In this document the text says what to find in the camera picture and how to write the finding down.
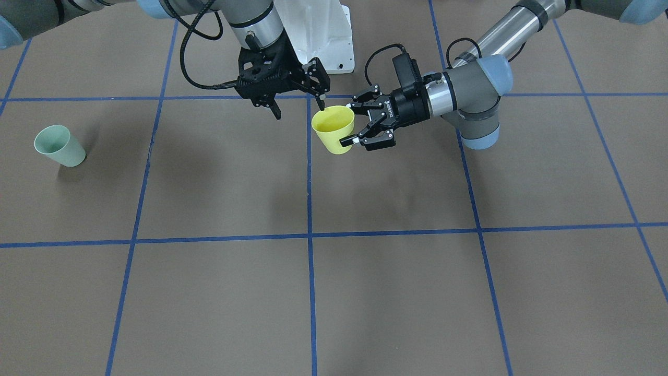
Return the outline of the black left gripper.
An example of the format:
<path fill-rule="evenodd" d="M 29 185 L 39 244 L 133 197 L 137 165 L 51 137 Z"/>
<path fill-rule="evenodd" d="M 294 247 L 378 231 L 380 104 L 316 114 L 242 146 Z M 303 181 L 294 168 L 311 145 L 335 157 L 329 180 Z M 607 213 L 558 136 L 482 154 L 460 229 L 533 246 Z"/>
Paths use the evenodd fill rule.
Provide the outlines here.
<path fill-rule="evenodd" d="M 423 87 L 414 95 L 395 89 L 390 95 L 383 93 L 378 85 L 372 85 L 352 97 L 347 104 L 355 115 L 370 118 L 386 117 L 384 128 L 375 136 L 360 136 L 351 127 L 344 127 L 344 137 L 339 139 L 342 148 L 361 145 L 367 151 L 380 150 L 396 145 L 395 129 L 427 121 L 431 118 L 428 93 Z"/>

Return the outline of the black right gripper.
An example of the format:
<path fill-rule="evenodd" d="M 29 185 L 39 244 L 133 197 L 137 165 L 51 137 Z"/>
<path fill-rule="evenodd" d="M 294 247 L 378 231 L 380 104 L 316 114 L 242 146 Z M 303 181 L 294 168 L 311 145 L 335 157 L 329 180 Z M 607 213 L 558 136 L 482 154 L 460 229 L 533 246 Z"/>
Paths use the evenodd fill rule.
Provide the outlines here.
<path fill-rule="evenodd" d="M 301 64 L 288 36 L 279 36 L 272 45 L 258 51 L 241 48 L 238 68 L 236 92 L 256 107 L 269 109 L 277 121 L 282 118 L 276 102 L 279 93 L 307 92 L 314 96 L 320 110 L 326 107 L 331 79 L 323 63 L 313 57 Z"/>

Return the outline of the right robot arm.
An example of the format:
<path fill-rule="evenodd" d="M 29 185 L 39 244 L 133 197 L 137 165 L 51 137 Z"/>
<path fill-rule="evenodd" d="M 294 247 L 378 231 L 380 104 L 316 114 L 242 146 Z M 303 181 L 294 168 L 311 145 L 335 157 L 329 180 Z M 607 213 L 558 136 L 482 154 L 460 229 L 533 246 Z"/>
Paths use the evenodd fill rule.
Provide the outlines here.
<path fill-rule="evenodd" d="M 29 38 L 57 28 L 81 15 L 116 5 L 116 1 L 2 1 L 2 49 L 21 45 Z M 182 76 L 203 90 L 235 90 L 255 107 L 268 108 L 276 119 L 281 109 L 279 93 L 298 90 L 325 108 L 331 79 L 319 58 L 301 63 L 274 1 L 139 1 L 155 19 L 172 18 L 185 29 L 179 50 Z M 229 25 L 240 43 L 238 76 L 218 84 L 198 83 L 186 68 L 186 48 L 191 36 L 217 41 Z"/>

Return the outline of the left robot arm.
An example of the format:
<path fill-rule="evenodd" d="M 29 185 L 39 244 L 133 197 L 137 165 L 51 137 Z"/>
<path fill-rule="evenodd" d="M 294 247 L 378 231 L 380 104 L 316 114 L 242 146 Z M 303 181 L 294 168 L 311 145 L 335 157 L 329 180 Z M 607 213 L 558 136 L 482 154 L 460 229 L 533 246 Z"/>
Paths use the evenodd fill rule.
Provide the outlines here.
<path fill-rule="evenodd" d="M 455 127 L 463 145 L 489 148 L 499 138 L 499 101 L 514 84 L 510 60 L 527 41 L 569 10 L 583 10 L 621 23 L 644 25 L 666 11 L 666 1 L 519 1 L 472 47 L 441 72 L 421 74 L 418 63 L 401 44 L 392 63 L 399 87 L 382 93 L 370 85 L 353 96 L 348 107 L 369 116 L 358 131 L 336 139 L 337 147 L 361 145 L 378 150 L 396 145 L 399 128 L 441 117 Z"/>

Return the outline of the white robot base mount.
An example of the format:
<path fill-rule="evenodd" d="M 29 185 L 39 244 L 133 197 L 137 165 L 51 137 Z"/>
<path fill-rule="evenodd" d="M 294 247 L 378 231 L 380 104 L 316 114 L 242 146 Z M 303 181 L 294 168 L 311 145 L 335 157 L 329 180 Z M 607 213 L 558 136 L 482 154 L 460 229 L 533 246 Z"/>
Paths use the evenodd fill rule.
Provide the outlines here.
<path fill-rule="evenodd" d="M 340 1 L 275 1 L 299 61 L 320 59 L 328 74 L 355 69 L 349 7 Z"/>

